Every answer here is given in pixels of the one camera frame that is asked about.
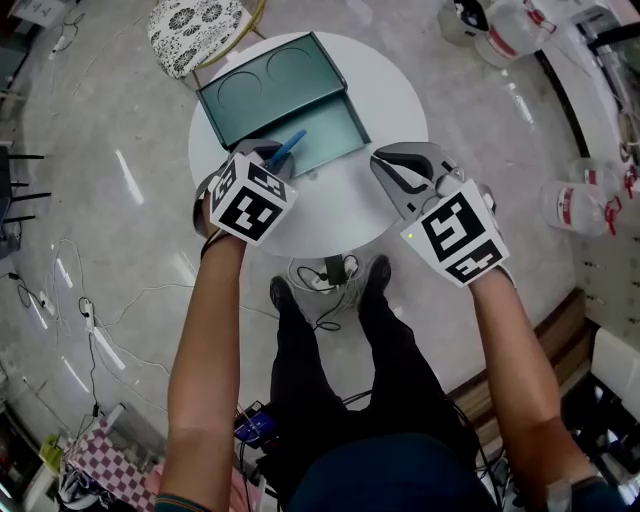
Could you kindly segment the purple white checkered cloth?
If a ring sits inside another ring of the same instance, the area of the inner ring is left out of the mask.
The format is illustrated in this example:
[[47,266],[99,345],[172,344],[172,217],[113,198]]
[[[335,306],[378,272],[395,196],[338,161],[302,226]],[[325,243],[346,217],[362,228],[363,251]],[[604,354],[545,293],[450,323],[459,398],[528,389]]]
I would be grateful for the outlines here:
[[95,421],[63,461],[83,472],[136,512],[154,512],[156,495],[146,487],[146,476],[108,438],[105,419]]

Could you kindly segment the person's left black shoe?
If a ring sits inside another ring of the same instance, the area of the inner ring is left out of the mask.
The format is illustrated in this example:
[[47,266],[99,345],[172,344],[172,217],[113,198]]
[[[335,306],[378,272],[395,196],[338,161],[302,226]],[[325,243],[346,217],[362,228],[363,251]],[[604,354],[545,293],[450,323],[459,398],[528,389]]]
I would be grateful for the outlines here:
[[282,276],[274,276],[271,279],[269,295],[273,306],[280,315],[293,314],[299,311],[291,287]]

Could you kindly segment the person's teal shirt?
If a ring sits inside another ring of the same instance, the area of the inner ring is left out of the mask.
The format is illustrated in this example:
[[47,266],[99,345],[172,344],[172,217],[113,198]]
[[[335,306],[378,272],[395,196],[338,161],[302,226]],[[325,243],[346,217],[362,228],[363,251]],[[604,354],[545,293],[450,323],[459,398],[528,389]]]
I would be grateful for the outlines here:
[[418,433],[342,444],[299,475],[290,464],[262,473],[284,512],[499,512],[473,469]]

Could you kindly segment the brown wooden platform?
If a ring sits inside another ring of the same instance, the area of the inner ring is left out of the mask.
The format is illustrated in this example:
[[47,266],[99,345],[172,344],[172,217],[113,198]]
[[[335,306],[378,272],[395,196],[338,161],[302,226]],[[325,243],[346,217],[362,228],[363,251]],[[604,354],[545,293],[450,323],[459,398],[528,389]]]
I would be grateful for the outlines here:
[[[590,362],[597,329],[587,318],[586,295],[579,288],[574,288],[534,329],[560,385]],[[482,446],[500,436],[485,370],[455,388],[449,397],[470,420]]]

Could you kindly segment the round white side table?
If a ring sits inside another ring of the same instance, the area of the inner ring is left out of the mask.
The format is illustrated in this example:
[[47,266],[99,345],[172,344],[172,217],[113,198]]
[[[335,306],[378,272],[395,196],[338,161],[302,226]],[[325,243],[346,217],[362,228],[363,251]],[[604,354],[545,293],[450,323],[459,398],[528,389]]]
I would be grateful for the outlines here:
[[293,209],[261,245],[289,258],[343,254],[382,235],[399,215],[370,169],[370,156],[391,143],[429,138],[418,95],[389,59],[345,36],[321,32],[318,38],[346,79],[371,141],[294,179]]

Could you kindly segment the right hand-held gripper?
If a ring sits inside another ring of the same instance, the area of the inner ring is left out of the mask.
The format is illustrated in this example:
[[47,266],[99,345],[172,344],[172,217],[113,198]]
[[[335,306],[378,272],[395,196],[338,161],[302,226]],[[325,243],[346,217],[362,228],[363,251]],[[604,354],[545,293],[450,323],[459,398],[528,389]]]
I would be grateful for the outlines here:
[[434,190],[428,184],[412,186],[390,164],[426,179],[449,173],[457,164],[431,142],[389,144],[370,158],[372,172],[400,217],[416,220],[401,232],[403,241],[435,272],[462,288],[509,258],[492,210],[495,203],[486,186],[472,179],[457,183],[446,177],[448,194],[423,214],[426,204],[435,197]]

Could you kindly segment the grey trash bin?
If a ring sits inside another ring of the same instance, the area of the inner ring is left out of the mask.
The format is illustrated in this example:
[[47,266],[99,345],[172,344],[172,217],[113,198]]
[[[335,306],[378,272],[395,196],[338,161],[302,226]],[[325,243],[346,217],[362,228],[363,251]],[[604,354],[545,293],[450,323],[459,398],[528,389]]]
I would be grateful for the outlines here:
[[478,0],[445,0],[438,12],[442,37],[459,47],[472,46],[489,32],[489,22]]

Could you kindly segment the clear water jug red label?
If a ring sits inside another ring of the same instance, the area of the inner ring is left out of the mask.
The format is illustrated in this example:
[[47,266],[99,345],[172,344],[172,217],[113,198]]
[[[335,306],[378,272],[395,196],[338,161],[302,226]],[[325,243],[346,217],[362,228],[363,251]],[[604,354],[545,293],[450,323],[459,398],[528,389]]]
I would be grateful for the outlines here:
[[540,189],[541,214],[552,227],[579,235],[616,234],[616,217],[622,209],[617,195],[608,198],[596,185],[553,181]]
[[548,35],[546,18],[531,0],[499,2],[488,21],[489,30],[478,36],[474,47],[484,61],[500,69],[534,54]]
[[573,182],[595,186],[608,200],[622,195],[632,199],[639,172],[635,165],[621,167],[613,161],[578,158],[570,165],[569,176]]

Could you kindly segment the person's black trousers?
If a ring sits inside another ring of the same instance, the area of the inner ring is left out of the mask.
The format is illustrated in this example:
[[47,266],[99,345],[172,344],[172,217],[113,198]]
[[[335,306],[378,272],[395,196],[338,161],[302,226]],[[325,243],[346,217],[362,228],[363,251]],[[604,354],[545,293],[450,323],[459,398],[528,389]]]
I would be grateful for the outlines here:
[[321,453],[345,440],[420,433],[473,466],[475,436],[447,399],[413,331],[386,297],[360,300],[358,317],[371,347],[374,381],[369,405],[349,411],[328,383],[315,332],[300,308],[280,315],[271,402],[281,415],[283,434],[296,449]]

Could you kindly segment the green metal box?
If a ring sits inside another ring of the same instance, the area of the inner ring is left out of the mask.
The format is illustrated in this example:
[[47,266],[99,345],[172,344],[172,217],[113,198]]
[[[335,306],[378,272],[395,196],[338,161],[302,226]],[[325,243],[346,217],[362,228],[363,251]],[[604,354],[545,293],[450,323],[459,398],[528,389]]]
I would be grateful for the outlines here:
[[245,139],[284,144],[303,131],[290,150],[294,177],[371,142],[346,79],[313,32],[252,58],[197,95],[227,151]]

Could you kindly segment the white plastic container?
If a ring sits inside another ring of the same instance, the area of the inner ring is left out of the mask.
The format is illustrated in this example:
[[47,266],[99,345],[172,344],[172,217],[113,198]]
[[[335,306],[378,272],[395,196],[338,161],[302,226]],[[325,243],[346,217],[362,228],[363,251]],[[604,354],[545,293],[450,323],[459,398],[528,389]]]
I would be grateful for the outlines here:
[[591,373],[618,398],[623,399],[640,353],[601,327],[596,331]]

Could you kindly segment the person's right forearm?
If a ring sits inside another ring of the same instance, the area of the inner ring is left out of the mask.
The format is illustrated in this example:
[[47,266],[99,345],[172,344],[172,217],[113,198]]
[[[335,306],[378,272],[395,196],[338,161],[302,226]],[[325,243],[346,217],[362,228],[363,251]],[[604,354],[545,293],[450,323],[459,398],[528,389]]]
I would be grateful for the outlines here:
[[527,503],[538,508],[550,485],[596,472],[561,419],[555,373],[513,283],[492,269],[470,291],[506,455]]

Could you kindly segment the person's left forearm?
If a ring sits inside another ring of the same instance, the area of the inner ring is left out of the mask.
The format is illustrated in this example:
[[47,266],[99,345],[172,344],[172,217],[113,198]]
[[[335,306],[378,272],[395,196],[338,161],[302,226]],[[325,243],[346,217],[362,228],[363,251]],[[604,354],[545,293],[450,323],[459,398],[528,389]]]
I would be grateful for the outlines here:
[[245,243],[225,236],[201,259],[168,389],[160,494],[228,512],[239,395],[239,276]]

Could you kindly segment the person's black shoe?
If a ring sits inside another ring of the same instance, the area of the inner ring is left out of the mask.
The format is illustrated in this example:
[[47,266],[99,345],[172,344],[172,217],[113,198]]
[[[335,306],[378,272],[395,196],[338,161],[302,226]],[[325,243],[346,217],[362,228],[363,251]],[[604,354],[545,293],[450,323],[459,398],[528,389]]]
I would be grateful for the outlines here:
[[390,259],[386,255],[376,256],[368,268],[366,284],[361,294],[361,302],[384,298],[391,275]]
[[280,315],[293,314],[299,311],[291,287],[282,276],[274,276],[271,279],[269,295],[273,306]]

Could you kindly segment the black folding chair blue seat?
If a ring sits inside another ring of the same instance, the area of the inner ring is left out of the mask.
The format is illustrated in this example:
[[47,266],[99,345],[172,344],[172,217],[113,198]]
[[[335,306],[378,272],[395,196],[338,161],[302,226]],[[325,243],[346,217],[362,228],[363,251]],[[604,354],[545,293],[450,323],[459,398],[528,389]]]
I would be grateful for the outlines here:
[[15,196],[14,188],[28,187],[28,183],[11,181],[11,162],[21,160],[43,160],[44,155],[38,154],[14,154],[6,146],[0,145],[0,261],[7,258],[20,248],[20,235],[7,234],[4,226],[8,224],[21,223],[35,220],[35,215],[25,215],[9,217],[9,211],[14,203],[42,199],[51,196],[50,192],[27,194]]

